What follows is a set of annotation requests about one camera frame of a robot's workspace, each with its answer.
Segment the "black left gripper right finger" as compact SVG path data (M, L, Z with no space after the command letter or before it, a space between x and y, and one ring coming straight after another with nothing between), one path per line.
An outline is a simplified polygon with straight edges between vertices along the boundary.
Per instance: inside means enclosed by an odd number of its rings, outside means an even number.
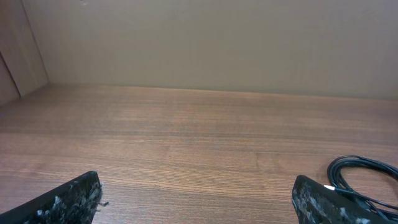
M295 180L292 204L300 224L390 223L304 175Z

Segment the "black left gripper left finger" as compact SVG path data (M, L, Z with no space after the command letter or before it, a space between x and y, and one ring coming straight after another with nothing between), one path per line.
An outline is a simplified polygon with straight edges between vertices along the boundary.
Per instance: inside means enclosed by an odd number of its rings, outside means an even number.
M1 224L91 223L102 205L103 189L96 171L88 171L1 214Z

